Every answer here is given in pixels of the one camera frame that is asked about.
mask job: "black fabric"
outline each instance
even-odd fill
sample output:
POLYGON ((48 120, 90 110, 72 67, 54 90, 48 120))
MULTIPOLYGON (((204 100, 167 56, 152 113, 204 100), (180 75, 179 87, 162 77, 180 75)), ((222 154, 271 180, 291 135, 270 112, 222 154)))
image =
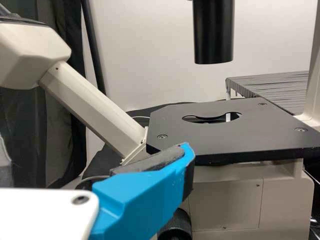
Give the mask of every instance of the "black fabric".
MULTIPOLYGON (((57 17, 57 29, 64 37, 65 42, 72 50, 68 63, 85 77, 85 64, 83 58, 82 29, 81 29, 81 3, 74 0, 53 1, 55 14, 57 17)), ((86 167, 86 126, 76 117, 71 116, 72 143, 73 149, 66 172, 50 188, 60 188, 76 178, 86 167)))
POLYGON ((45 93, 39 87, 0 88, 0 132, 15 187, 46 186, 46 117, 45 93))
MULTIPOLYGON (((68 63, 85 76, 80 1, 0 0, 0 2, 11 12, 18 13, 23 18, 45 22, 56 30, 72 50, 68 63)), ((56 171, 56 175, 61 176, 50 187, 59 188, 76 178, 86 166, 85 126, 68 112, 64 115, 69 120, 61 114, 62 117, 56 119, 54 127, 64 125, 64 129, 53 137, 51 134, 55 128, 48 129, 48 121, 51 121, 49 112, 54 112, 54 108, 55 114, 59 112, 59 107, 55 107, 58 103, 48 99, 49 97, 39 87, 31 90, 0 88, 0 132, 12 158, 16 187, 46 187, 48 185, 46 168, 49 167, 47 173, 56 171), (60 148, 56 149, 61 151, 60 162, 49 166, 48 156, 55 157, 50 153, 56 146, 52 145, 52 142, 48 145, 48 140, 52 141, 59 137, 63 137, 63 142, 69 142, 69 145, 62 147, 62 151, 60 148)))
MULTIPOLYGON (((150 114, 158 109, 165 106, 174 104, 187 104, 189 102, 180 102, 173 104, 163 104, 154 107, 144 108, 140 110, 129 111, 127 114, 134 118, 141 126, 147 127, 149 125, 149 119, 145 117, 150 117, 150 114)), ((120 166, 121 157, 113 151, 108 145, 104 145, 103 148, 96 153, 90 162, 89 166, 82 175, 82 179, 94 177, 94 176, 105 176, 108 175, 110 169, 120 166)))

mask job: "white backdrop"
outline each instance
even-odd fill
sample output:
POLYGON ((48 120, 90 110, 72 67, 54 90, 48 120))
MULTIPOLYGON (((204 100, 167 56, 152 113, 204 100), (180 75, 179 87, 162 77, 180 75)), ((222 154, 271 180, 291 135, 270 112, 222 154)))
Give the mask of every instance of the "white backdrop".
MULTIPOLYGON (((108 96, 125 111, 215 101, 226 77, 309 69, 316 0, 235 0, 234 60, 194 64, 192 2, 92 0, 108 96)), ((86 74, 94 81, 84 35, 86 74)), ((88 133, 88 159, 102 142, 88 133)))

